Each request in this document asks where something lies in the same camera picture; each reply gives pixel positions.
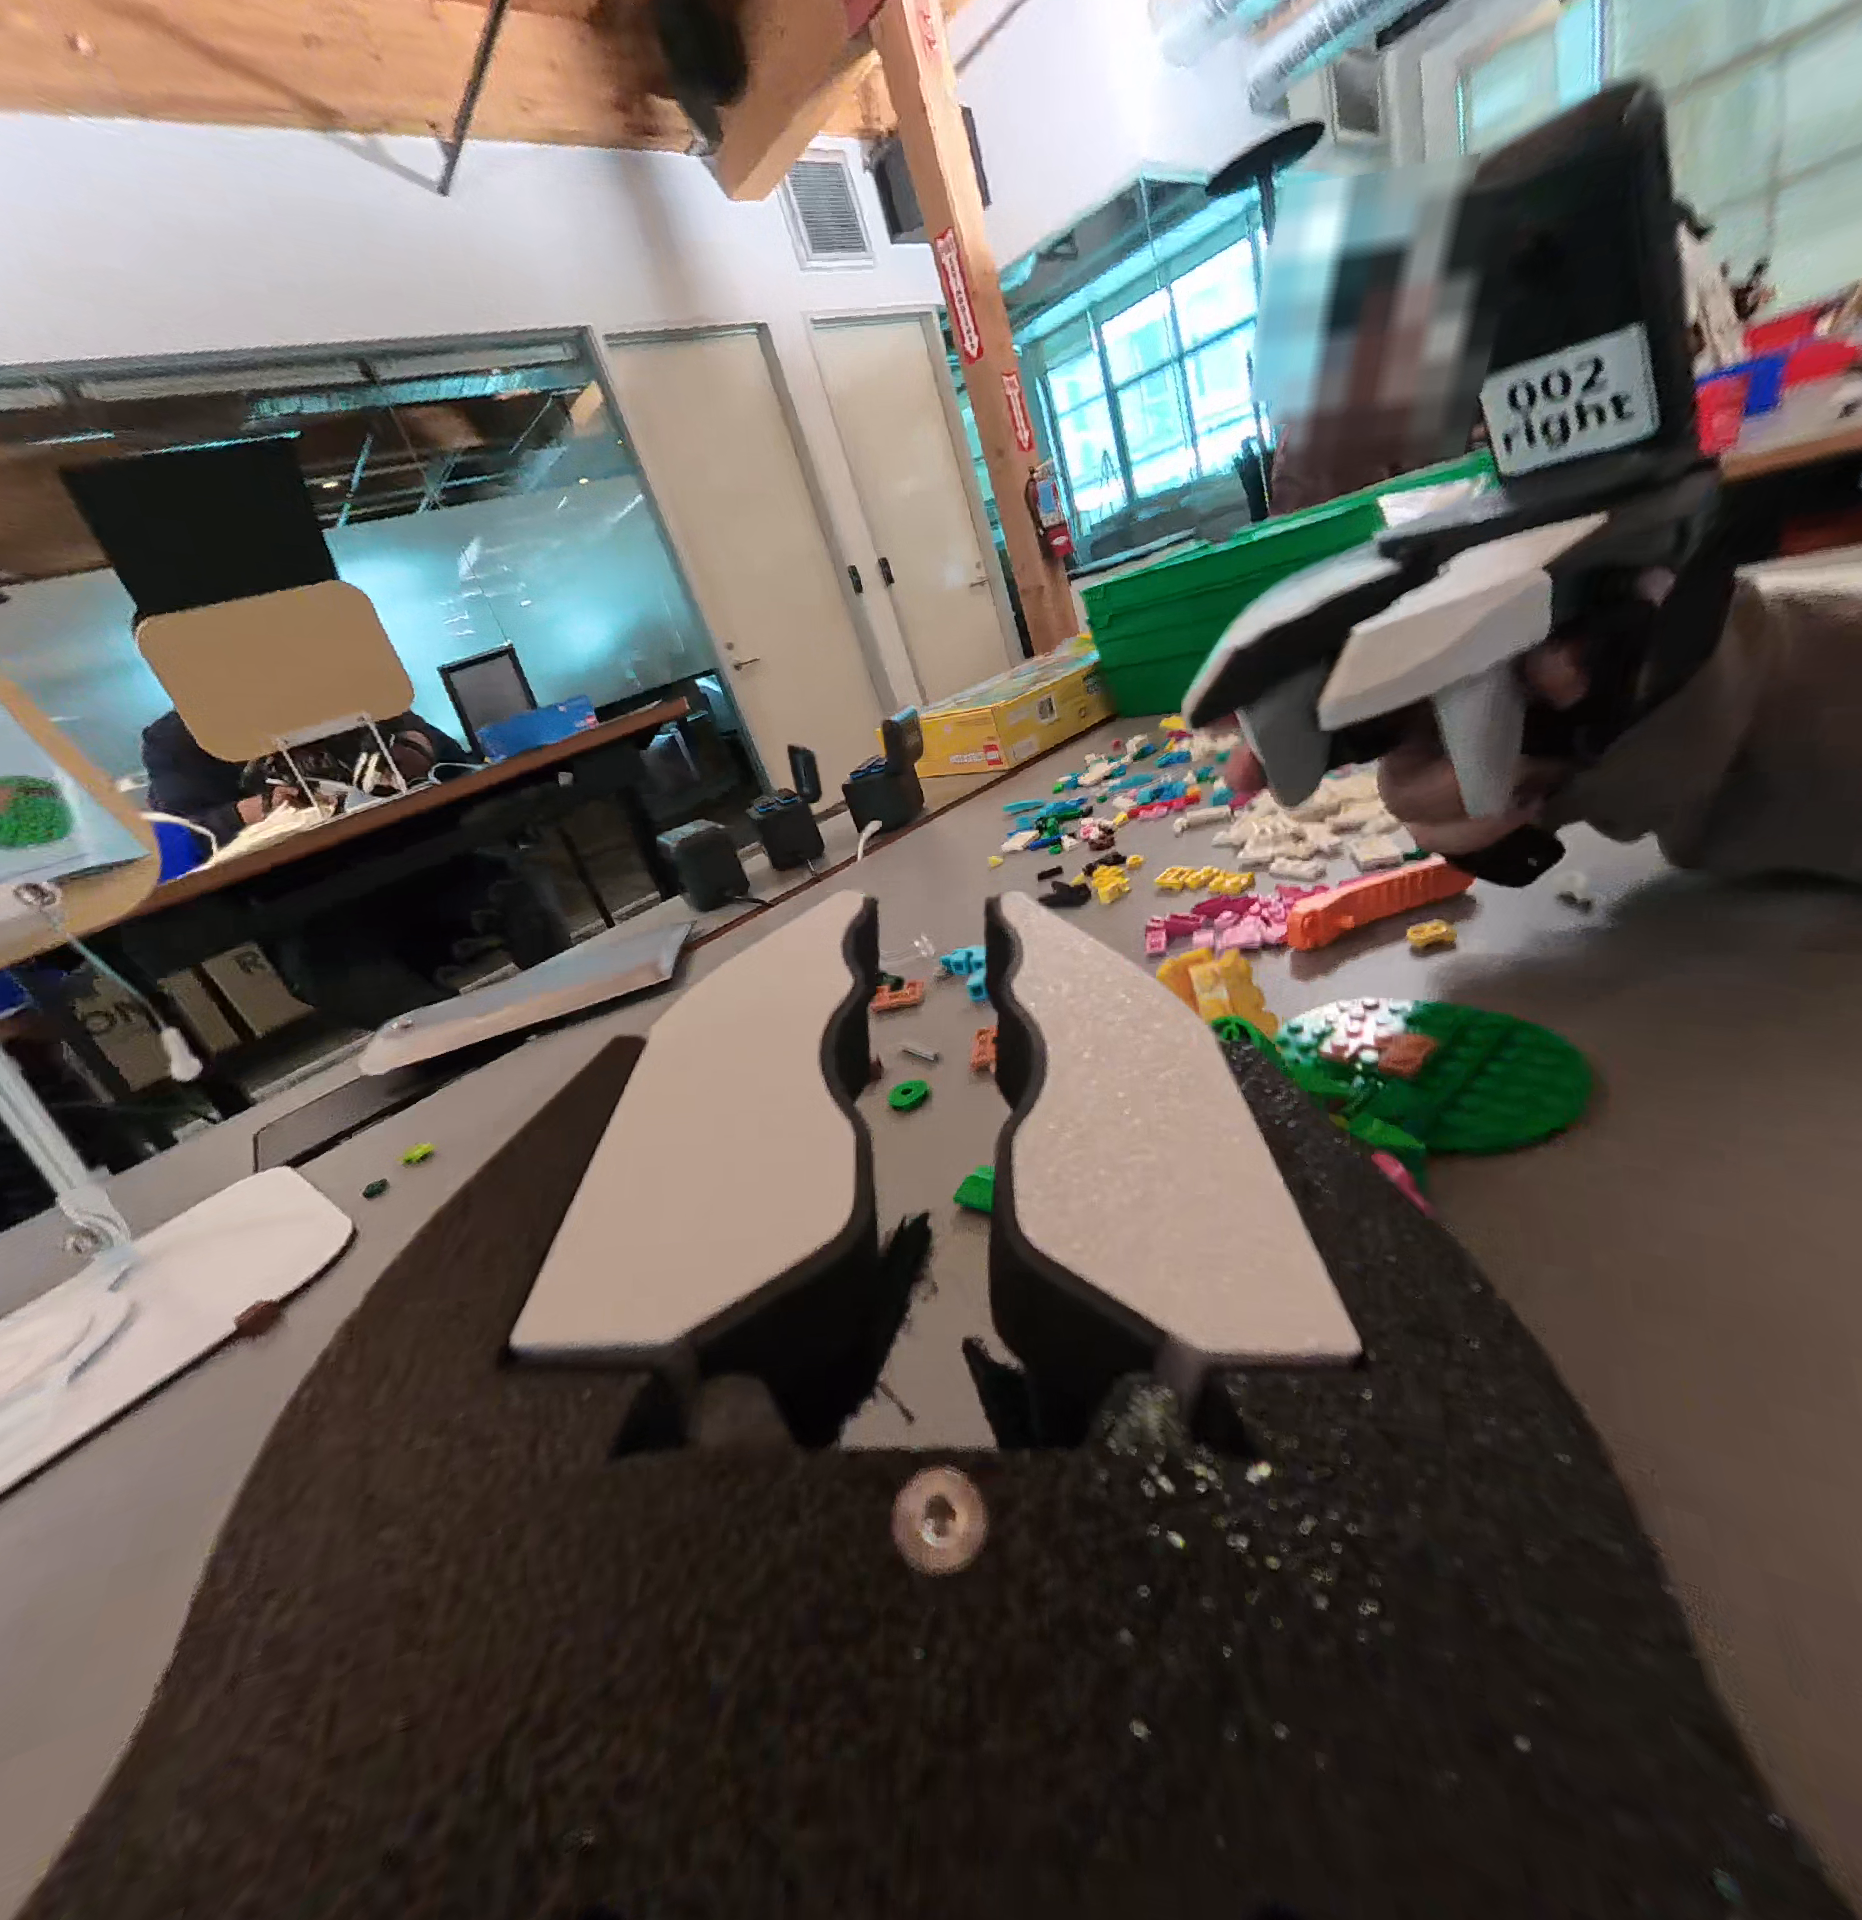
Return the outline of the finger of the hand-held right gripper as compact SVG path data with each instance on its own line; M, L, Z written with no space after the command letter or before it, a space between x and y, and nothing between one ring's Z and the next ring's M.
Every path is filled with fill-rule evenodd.
M1337 732L1430 704L1541 647L1550 615L1546 574L1447 574L1353 627L1318 694L1318 724Z
M1610 515L1423 515L1315 565L1256 598L1215 642L1183 696L1183 721L1209 728L1299 676L1326 675L1353 627L1441 576L1546 574Z

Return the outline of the yellow brick flower assembly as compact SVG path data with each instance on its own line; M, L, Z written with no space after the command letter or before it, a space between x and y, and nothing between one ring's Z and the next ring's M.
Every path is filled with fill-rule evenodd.
M1280 1019L1257 988L1244 949L1191 949L1168 955L1156 966L1156 981L1209 1027L1235 1023L1264 1041L1277 1033Z

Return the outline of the green brick plant model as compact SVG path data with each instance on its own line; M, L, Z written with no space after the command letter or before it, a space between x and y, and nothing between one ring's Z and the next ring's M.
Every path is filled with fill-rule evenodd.
M1595 1070L1557 1033L1428 998L1350 996L1284 1023L1209 1023L1261 1050L1368 1154L1423 1186L1430 1160L1494 1160L1555 1139L1589 1110Z

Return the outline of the grey desk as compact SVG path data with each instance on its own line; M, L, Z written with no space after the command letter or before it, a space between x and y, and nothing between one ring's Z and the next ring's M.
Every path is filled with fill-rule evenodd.
M939 1215L894 1441L621 1453L646 1363L504 1350L669 1001L331 1152L343 1257L0 1503L0 1915L1862 1915L1862 888L1570 838L1264 974L1599 1088L1423 1217L1249 1058L1364 1359L1220 1443L976 1450Z

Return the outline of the person's right hand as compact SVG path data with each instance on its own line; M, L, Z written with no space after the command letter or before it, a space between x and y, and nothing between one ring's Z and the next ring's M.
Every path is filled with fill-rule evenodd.
M1578 637L1547 642L1520 659L1529 707L1566 713L1589 690L1588 644ZM1461 864L1505 836L1541 826L1553 799L1573 779L1574 766L1555 756L1520 762L1511 805L1492 817L1471 817L1447 756L1433 707L1402 713L1402 731L1375 764L1378 793L1390 814L1423 852Z

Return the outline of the green plastic tray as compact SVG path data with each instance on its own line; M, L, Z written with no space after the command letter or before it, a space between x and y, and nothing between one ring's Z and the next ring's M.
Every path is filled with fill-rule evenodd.
M1480 491L1492 479L1492 455L1474 450L1093 585L1084 592L1088 632L1113 715L1149 719L1183 707L1232 619L1288 576L1370 543L1386 529L1386 498L1450 484Z

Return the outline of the pile of white bricks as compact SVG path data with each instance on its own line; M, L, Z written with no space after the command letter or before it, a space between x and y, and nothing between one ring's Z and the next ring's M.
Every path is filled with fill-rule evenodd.
M1219 860L1241 871L1296 883L1363 876L1422 859L1410 832L1385 805L1370 766L1330 772L1296 805L1277 803L1271 793L1233 803L1230 820L1213 826L1212 848Z

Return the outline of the yellow brick set box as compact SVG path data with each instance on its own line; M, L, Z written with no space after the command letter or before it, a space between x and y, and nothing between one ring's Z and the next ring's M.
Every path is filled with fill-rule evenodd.
M1115 707L1093 637L1081 632L1018 668L888 721L920 746L930 779L1010 772L1067 740L1097 732Z

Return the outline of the wooden edged side table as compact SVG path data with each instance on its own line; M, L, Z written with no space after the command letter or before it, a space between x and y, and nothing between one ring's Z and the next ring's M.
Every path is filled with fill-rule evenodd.
M644 832L638 747L687 713L686 702L637 707L542 753L493 762L325 820L314 811L279 811L277 836L248 852L223 850L183 876L160 879L126 918L61 947L95 945L126 974L162 978L273 939L310 914L377 899L446 859L561 826L590 799L628 794L625 814L635 832Z

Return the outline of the blue box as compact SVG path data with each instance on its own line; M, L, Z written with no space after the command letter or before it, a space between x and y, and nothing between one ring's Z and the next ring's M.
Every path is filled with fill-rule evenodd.
M553 706L527 707L482 724L478 726L476 742L486 762L506 762L542 753L596 726L596 711L583 694L577 694Z

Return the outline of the wooden booklet board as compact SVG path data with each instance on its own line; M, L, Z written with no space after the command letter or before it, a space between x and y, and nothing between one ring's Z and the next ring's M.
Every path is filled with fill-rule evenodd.
M70 876L67 881L33 881L10 889L0 888L0 972L9 972L126 918L157 888L160 852L151 826L116 793L112 780L1 675L0 702L52 753L64 769L78 776L110 814L136 834L136 840L146 850L141 859L124 868Z

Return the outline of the black ceiling speaker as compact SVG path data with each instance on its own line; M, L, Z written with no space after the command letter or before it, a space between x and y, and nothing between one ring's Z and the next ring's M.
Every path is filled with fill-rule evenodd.
M720 116L749 89L751 63L742 3L649 3L669 96L705 150L722 142Z

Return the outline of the black ceiling pipe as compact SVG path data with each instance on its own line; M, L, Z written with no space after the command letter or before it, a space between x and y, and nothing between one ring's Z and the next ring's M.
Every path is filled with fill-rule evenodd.
M491 64L495 59L495 49L501 37L504 22L510 13L510 3L495 0L486 5L485 21L480 34L476 36L468 68L465 76L465 84L460 90L460 102L453 119L449 121L449 131L438 136L440 150L440 170L436 180L436 194L440 199L449 199L453 193L453 181L460 173L460 159L465 154L466 142L471 138L471 121L476 118L478 104L482 100L486 78Z

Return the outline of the silver ventilation duct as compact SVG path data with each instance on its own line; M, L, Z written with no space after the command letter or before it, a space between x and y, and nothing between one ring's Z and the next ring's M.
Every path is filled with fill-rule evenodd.
M1197 66L1232 37L1246 37L1246 109L1275 118L1292 84L1390 31L1423 3L1148 3L1163 59Z

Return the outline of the wooden post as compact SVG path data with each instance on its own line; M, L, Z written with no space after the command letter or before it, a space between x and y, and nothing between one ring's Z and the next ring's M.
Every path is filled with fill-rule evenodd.
M1040 467L1035 419L1014 355L1014 335L985 235L983 191L957 94L942 5L884 3L868 36L895 109L914 193L942 282L950 342L960 356L971 417L1005 554L1018 606L1035 652L1078 636L1065 565L1031 511Z

